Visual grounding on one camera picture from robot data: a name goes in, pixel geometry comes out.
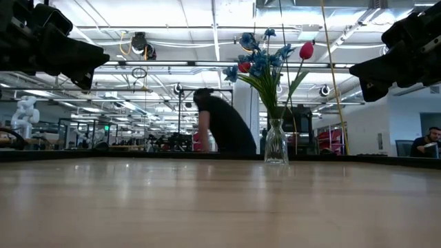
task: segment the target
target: red tulip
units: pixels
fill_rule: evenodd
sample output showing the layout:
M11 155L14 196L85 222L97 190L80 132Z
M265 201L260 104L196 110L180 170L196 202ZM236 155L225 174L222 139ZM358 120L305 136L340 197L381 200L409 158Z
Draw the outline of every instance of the red tulip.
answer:
M302 59L310 59L314 53L314 46L311 41L306 42L300 49L300 57Z
M242 73L248 73L249 69L251 68L250 62L243 62L239 64L239 70Z

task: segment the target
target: chair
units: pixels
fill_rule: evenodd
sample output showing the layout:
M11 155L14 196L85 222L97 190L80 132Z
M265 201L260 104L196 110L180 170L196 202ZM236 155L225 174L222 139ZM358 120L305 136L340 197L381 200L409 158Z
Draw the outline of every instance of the chair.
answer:
M411 156L411 148L413 141L395 141L395 144L397 146L397 156Z

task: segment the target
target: blue flower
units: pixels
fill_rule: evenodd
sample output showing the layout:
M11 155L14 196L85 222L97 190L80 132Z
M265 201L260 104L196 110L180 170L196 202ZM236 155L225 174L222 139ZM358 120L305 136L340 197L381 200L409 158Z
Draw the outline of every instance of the blue flower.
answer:
M253 42L254 38L250 33L243 33L242 37L239 39L240 45L246 49L251 49Z
M260 44L260 42L258 42L258 43L253 42L252 45L251 45L251 49L253 49L253 50L257 50L257 51L260 52L259 44Z
M255 55L254 55L254 60L257 61L259 59L264 59L267 60L268 56L267 56L267 51L263 50L263 51L258 51Z
M274 30L274 29L267 29L266 31L265 31L265 38L269 38L270 36L276 36L276 31Z
M280 60L280 57L277 55L269 56L269 63L275 67L280 67L282 65L282 61Z
M247 56L245 57L245 59L247 60L247 62L254 62L254 57L255 57L255 56L256 56L256 53L253 52L252 54L247 55Z
M289 53L294 50L295 50L295 48L291 49L291 44L288 44L288 45L284 46L283 48L279 49L276 54L281 56L282 59L287 59L290 55Z
M267 60L263 58L256 59L253 66L249 69L249 73L255 77L260 77L263 70L267 67Z
M243 54L239 55L239 56L238 56L238 59L239 59L239 60L238 60L239 63L249 62L249 61L248 61L248 56L245 56L245 55L243 55Z
M228 67L226 70L223 70L223 74L227 75L225 80L235 83L238 78L237 70L238 70L237 65L233 67Z

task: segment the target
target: black shirt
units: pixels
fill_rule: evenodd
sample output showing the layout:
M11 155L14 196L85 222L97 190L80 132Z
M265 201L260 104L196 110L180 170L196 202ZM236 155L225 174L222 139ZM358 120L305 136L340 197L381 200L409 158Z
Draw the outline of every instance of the black shirt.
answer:
M411 157L431 158L432 157L431 154L422 153L420 150L417 149L417 147L425 146L427 144L428 143L426 142L425 137L417 138L416 140L414 140L414 142L412 144L412 148L411 148Z
M209 129L221 152L256 153L247 124L230 104L215 96L205 97L196 104L199 112L209 112Z

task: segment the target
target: table surface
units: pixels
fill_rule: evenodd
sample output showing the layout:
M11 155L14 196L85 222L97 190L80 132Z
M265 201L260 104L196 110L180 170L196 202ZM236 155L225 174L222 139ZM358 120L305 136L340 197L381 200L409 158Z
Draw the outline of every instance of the table surface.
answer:
M87 158L0 164L0 247L440 247L441 171Z

